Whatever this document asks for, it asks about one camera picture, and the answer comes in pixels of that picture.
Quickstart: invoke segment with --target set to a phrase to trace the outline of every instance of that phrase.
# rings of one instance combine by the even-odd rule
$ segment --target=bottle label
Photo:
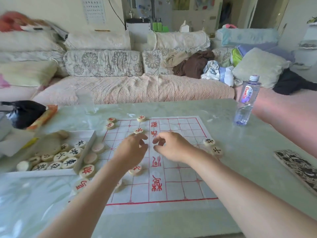
[[[241,103],[247,103],[250,101],[250,98],[252,96],[253,93],[253,89],[250,86],[246,86],[244,89],[244,92],[242,94],[242,99],[241,99]]]

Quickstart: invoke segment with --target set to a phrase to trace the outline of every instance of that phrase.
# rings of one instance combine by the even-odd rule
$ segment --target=paper game board
[[[150,118],[145,122],[136,119],[118,120],[116,128],[107,130],[103,139],[106,150],[100,155],[99,170],[113,157],[121,141],[137,128],[143,128],[149,139],[149,149],[139,164],[137,176],[126,173],[119,192],[114,192],[104,210],[106,214],[148,212],[154,210],[207,208],[218,198],[187,164],[176,163],[157,153],[152,143],[162,131],[180,133],[192,145],[204,148],[203,140],[211,138],[198,116]]]

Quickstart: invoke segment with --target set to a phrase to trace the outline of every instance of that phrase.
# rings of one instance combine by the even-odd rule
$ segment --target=black plastic bag
[[[13,106],[13,110],[7,114],[7,118],[11,120],[12,126],[18,129],[29,127],[46,110],[44,105],[30,100],[0,102],[0,104]]]

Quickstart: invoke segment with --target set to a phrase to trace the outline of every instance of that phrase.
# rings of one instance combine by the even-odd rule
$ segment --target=forearm
[[[91,237],[113,189],[126,172],[119,162],[109,160],[39,237]]]
[[[197,150],[188,164],[218,196],[246,237],[316,236],[317,221],[204,151]]]

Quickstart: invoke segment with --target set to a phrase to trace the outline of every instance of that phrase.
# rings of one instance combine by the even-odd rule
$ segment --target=stuffed animal
[[[30,19],[19,12],[9,11],[0,16],[0,32],[50,30],[43,20]]]

